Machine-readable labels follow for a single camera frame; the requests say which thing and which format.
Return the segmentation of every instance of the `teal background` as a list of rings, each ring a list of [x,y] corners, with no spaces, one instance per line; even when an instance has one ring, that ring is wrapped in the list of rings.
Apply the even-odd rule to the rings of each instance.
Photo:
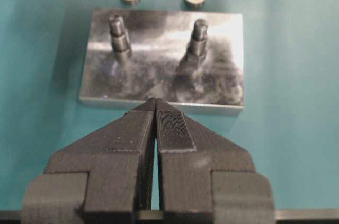
[[[52,152],[125,112],[78,101],[94,7],[127,6],[0,0],[0,209],[21,207]],[[185,9],[182,0],[133,8]],[[203,10],[243,13],[245,110],[190,116],[251,152],[277,208],[338,208],[338,0],[207,0]]]

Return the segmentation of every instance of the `metal plate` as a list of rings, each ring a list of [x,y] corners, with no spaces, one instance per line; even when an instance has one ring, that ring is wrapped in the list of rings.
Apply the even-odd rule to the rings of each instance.
[[[117,62],[110,15],[121,15],[132,57]],[[177,68],[194,21],[208,22],[207,55],[193,73]],[[240,14],[95,9],[79,98],[91,106],[133,108],[151,97],[191,113],[237,114],[243,108],[243,19]]]

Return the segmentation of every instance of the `teal surface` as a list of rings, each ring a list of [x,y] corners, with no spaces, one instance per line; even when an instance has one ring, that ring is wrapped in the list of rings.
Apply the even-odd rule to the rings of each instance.
[[[78,101],[94,7],[126,6],[0,0],[0,209],[21,207],[52,152],[125,111]],[[133,8],[185,9],[181,0]],[[245,110],[191,117],[251,152],[277,208],[338,208],[338,0],[207,0],[203,10],[243,13]]]

